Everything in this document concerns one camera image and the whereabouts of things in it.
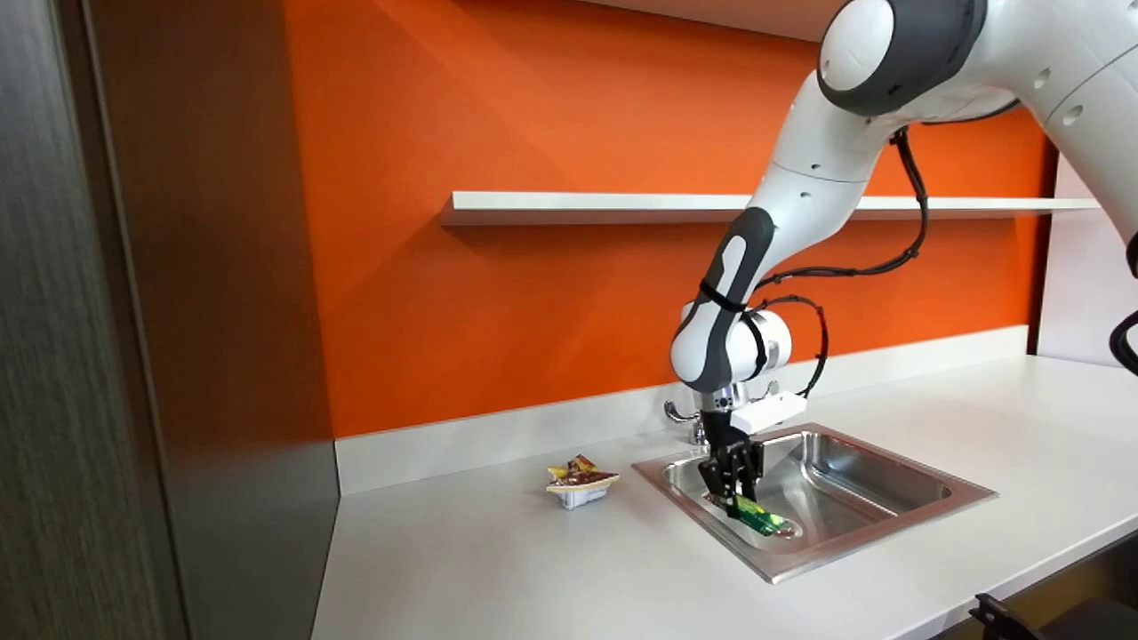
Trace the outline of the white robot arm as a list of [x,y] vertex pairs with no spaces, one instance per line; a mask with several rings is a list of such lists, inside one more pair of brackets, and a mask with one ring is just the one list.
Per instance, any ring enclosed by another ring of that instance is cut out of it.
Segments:
[[700,395],[713,444],[700,477],[720,500],[746,498],[762,477],[762,447],[732,423],[732,392],[773,366],[749,294],[845,224],[914,121],[1005,108],[1043,125],[1138,256],[1138,0],[845,0],[837,12],[773,163],[671,336],[671,370]]

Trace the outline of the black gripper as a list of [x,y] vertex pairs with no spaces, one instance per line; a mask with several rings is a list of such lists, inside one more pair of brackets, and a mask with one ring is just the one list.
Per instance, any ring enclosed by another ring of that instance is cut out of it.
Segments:
[[765,447],[745,432],[729,413],[704,413],[704,442],[708,442],[708,463],[697,463],[697,473],[713,498],[732,498],[732,477],[735,495],[757,500],[762,483],[762,463]]

